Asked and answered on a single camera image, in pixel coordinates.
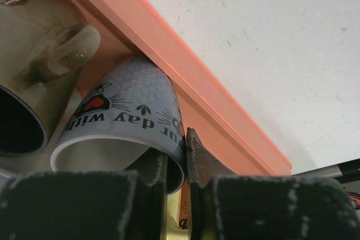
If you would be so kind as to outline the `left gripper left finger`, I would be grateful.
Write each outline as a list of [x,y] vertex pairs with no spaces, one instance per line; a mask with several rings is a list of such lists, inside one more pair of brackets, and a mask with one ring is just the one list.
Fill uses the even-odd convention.
[[168,158],[121,172],[31,173],[1,190],[2,239],[164,239]]

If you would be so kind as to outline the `yellow mug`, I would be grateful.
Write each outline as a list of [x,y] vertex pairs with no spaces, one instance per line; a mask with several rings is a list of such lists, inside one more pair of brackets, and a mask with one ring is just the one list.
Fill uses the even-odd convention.
[[189,240],[188,232],[188,185],[167,197],[166,239]]

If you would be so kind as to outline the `grey mug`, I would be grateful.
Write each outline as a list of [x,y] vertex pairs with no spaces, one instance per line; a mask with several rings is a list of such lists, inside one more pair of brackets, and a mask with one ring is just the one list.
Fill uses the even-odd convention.
[[152,150],[168,156],[168,193],[185,182],[185,131],[169,77],[147,56],[113,67],[87,94],[50,158],[53,171],[123,171]]

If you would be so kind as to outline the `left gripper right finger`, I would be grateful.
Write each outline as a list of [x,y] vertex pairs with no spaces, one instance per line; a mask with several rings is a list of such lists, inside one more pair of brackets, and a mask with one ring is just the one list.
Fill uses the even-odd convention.
[[236,175],[187,130],[190,239],[358,239],[340,184],[308,176]]

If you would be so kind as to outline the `dark brown mug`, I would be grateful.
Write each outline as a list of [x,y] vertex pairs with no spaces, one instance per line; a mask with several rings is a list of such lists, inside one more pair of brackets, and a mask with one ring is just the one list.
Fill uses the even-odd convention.
[[71,0],[1,0],[1,154],[44,149],[101,43]]

